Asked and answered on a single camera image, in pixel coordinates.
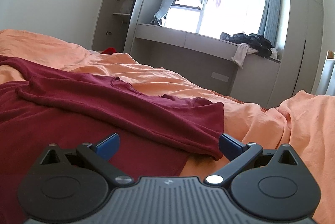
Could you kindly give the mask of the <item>open grey wardrobe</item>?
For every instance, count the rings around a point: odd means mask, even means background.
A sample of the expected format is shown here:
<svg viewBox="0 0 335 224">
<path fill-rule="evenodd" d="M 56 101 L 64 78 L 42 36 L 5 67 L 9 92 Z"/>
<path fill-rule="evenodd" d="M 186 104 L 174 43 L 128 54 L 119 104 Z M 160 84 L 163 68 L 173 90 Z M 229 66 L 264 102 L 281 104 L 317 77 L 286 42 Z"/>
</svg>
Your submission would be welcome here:
<svg viewBox="0 0 335 224">
<path fill-rule="evenodd" d="M 92 50 L 109 47 L 123 52 L 136 0 L 103 0 L 94 31 Z"/>
</svg>

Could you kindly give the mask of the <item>white garment hanging off ledge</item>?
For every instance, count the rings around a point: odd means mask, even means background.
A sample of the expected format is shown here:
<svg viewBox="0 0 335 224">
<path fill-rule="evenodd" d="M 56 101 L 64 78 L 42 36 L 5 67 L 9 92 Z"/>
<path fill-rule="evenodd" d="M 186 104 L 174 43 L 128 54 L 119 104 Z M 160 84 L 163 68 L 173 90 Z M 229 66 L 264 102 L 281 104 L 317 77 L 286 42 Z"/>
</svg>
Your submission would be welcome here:
<svg viewBox="0 0 335 224">
<path fill-rule="evenodd" d="M 252 48 L 247 43 L 241 43 L 238 45 L 237 50 L 231 60 L 240 68 L 243 68 L 244 60 L 247 55 L 256 54 L 258 50 Z"/>
</svg>

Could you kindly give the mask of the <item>dark red long-sleeve shirt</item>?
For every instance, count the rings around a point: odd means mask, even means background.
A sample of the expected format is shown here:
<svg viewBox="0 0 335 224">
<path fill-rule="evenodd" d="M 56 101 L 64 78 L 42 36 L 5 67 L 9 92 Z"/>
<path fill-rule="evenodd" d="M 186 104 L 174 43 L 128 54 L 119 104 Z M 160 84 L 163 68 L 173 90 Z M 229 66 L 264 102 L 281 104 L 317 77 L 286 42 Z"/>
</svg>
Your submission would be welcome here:
<svg viewBox="0 0 335 224">
<path fill-rule="evenodd" d="M 1 223 L 22 223 L 17 189 L 50 144 L 72 149 L 117 133 L 111 164 L 133 178 L 178 176 L 191 154 L 222 158 L 224 106 L 150 96 L 117 77 L 72 73 L 1 57 L 23 79 L 1 85 Z"/>
</svg>

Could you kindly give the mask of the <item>grey window seat desk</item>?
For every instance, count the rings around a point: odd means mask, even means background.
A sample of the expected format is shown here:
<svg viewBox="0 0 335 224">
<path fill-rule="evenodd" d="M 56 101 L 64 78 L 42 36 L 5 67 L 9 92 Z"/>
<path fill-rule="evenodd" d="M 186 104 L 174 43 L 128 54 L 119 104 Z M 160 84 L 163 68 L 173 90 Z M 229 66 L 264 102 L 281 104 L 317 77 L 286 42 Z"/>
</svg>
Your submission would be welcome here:
<svg viewBox="0 0 335 224">
<path fill-rule="evenodd" d="M 267 108 L 279 60 L 251 54 L 240 68 L 231 60 L 236 50 L 236 44 L 225 40 L 141 23 L 131 56 L 141 64 L 177 72 L 202 88 Z M 229 81 L 212 78 L 212 72 L 228 76 Z"/>
</svg>

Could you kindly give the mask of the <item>red object on floor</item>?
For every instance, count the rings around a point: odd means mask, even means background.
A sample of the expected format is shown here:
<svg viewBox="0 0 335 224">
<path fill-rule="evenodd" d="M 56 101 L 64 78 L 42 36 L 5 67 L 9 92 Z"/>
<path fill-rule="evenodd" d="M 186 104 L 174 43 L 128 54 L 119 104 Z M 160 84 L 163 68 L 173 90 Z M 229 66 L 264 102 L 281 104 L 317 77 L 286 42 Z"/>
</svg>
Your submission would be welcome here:
<svg viewBox="0 0 335 224">
<path fill-rule="evenodd" d="M 104 51 L 101 52 L 101 54 L 104 54 L 104 55 L 112 55 L 112 54 L 115 54 L 117 53 L 117 50 L 113 47 L 109 47 L 107 49 L 105 49 Z"/>
</svg>

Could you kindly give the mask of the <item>wall socket plate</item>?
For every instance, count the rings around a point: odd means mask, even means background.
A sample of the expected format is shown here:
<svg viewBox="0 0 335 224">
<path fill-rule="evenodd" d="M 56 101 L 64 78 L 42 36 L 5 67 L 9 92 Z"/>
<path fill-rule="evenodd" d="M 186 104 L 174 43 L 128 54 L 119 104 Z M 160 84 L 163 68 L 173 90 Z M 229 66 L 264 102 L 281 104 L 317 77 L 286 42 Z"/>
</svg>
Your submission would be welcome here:
<svg viewBox="0 0 335 224">
<path fill-rule="evenodd" d="M 216 79 L 216 80 L 223 81 L 223 82 L 226 82 L 226 83 L 229 81 L 228 76 L 225 76 L 223 74 L 216 73 L 216 72 L 212 72 L 211 77 Z"/>
</svg>

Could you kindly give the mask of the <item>right blue-grey curtain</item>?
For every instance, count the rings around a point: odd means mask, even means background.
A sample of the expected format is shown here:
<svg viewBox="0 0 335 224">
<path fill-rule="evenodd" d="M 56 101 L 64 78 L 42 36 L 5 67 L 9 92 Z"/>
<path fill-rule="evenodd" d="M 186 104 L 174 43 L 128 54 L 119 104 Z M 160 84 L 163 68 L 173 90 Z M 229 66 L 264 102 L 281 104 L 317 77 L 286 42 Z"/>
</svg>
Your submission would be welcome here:
<svg viewBox="0 0 335 224">
<path fill-rule="evenodd" d="M 263 35 L 265 39 L 270 41 L 273 47 L 277 38 L 280 10 L 281 0 L 265 0 L 261 23 L 258 29 L 258 34 Z"/>
</svg>

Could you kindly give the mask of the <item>orange duvet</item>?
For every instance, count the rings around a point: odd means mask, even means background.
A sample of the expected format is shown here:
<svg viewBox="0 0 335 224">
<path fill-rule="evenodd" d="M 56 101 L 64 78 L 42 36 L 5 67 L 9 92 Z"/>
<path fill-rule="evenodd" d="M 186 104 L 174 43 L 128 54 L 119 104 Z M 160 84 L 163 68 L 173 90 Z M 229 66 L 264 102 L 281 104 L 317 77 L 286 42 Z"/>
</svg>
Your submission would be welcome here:
<svg viewBox="0 0 335 224">
<path fill-rule="evenodd" d="M 173 71 L 139 64 L 127 54 L 93 53 L 78 44 L 28 31 L 2 30 L 1 55 L 67 72 L 119 77 L 150 96 L 167 94 L 222 103 L 224 133 L 265 149 L 288 143 L 297 151 L 321 188 L 315 221 L 334 223 L 334 97 L 300 91 L 278 107 L 265 110 L 198 87 Z M 1 85 L 22 79 L 18 70 L 1 66 Z"/>
</svg>

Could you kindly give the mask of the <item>tall grey wardrobe right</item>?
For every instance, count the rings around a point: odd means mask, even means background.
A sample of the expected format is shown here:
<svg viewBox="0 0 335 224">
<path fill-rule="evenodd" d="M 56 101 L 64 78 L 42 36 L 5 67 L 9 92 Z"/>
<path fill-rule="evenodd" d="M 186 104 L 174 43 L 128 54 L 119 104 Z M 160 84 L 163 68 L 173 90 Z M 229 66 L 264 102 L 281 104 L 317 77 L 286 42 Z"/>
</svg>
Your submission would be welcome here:
<svg viewBox="0 0 335 224">
<path fill-rule="evenodd" d="M 311 93 L 317 75 L 324 22 L 323 0 L 289 0 L 285 45 L 267 108 L 276 107 L 298 91 Z"/>
</svg>

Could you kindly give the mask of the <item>pile of dark clothes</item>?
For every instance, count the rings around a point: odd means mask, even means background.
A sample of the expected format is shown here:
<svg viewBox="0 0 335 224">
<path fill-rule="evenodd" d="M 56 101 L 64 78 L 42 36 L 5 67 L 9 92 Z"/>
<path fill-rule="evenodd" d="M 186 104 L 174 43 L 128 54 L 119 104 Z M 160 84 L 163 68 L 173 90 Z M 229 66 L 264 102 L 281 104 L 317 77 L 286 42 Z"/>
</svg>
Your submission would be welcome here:
<svg viewBox="0 0 335 224">
<path fill-rule="evenodd" d="M 220 34 L 220 39 L 227 40 L 235 44 L 248 44 L 251 48 L 258 51 L 258 56 L 262 56 L 263 58 L 268 58 L 272 55 L 271 42 L 264 38 L 263 35 L 254 33 L 250 33 L 249 35 L 244 33 L 229 35 L 225 32 L 222 32 Z"/>
</svg>

